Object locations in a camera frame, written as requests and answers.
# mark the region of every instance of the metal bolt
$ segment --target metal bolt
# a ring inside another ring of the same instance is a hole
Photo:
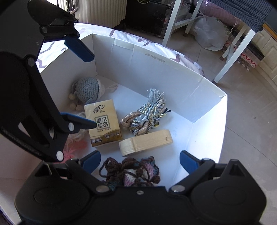
[[[174,185],[173,187],[171,187],[171,190],[176,192],[176,193],[179,193],[179,192],[182,192],[184,191],[186,188],[182,185]]]
[[[32,57],[30,57],[28,58],[27,63],[29,66],[33,67],[35,65],[35,60]]]
[[[143,195],[143,194],[144,194],[144,191],[142,190],[137,191],[137,195]]]
[[[62,151],[57,151],[57,159],[61,162],[63,161],[63,152]]]
[[[108,192],[110,190],[110,188],[106,185],[100,185],[96,187],[96,191],[99,193],[105,193]]]
[[[70,131],[74,131],[74,124],[70,122],[68,124],[68,128],[69,128]]]
[[[42,32],[43,32],[44,34],[47,33],[47,28],[46,28],[46,27],[42,27],[41,30],[42,30]]]

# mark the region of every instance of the white radiator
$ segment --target white radiator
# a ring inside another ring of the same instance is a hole
[[[80,23],[113,28],[125,18],[127,0],[79,0]]]

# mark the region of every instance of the white plastic bag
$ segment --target white plastic bag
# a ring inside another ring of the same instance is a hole
[[[229,29],[222,22],[209,16],[197,18],[190,33],[201,47],[212,51],[221,50],[230,35]]]

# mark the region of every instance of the rope bundle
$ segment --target rope bundle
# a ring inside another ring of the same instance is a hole
[[[171,112],[165,108],[163,94],[151,88],[147,97],[148,103],[142,105],[137,112],[131,112],[122,118],[121,125],[129,128],[134,136],[147,134],[150,129],[158,127],[161,118]]]
[[[107,175],[101,174],[104,167]],[[160,182],[159,168],[155,165],[153,156],[140,161],[128,157],[122,163],[110,157],[101,166],[99,175],[106,178],[105,184],[112,190],[118,186],[149,187]]]

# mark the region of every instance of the multicolored crochet piece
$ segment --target multicolored crochet piece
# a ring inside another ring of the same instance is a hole
[[[105,167],[107,175],[102,175],[101,171]],[[108,158],[99,170],[99,175],[106,178],[105,184],[112,190],[118,186],[153,186],[160,182],[159,168],[155,165],[153,156],[136,160],[125,158],[122,163],[113,158]]]

